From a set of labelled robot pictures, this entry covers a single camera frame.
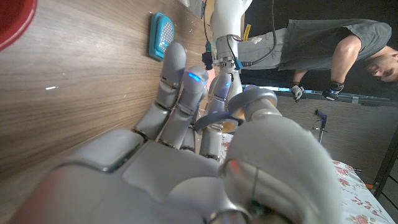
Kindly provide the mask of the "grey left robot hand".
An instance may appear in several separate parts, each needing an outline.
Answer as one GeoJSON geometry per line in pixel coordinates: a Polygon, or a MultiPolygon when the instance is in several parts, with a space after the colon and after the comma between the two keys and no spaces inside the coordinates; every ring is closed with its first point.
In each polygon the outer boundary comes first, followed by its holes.
{"type": "Polygon", "coordinates": [[[240,94],[243,91],[239,72],[232,73],[231,86],[229,88],[229,98],[240,94]]]}

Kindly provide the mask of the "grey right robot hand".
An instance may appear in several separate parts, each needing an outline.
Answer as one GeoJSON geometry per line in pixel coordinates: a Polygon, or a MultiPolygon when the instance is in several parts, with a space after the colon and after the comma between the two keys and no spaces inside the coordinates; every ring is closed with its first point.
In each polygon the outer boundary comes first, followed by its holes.
{"type": "Polygon", "coordinates": [[[133,130],[81,144],[41,181],[12,223],[339,223],[337,173],[327,150],[277,110],[273,91],[249,87],[228,111],[195,124],[233,125],[226,159],[181,149],[206,90],[172,42],[157,98],[133,130]]]}

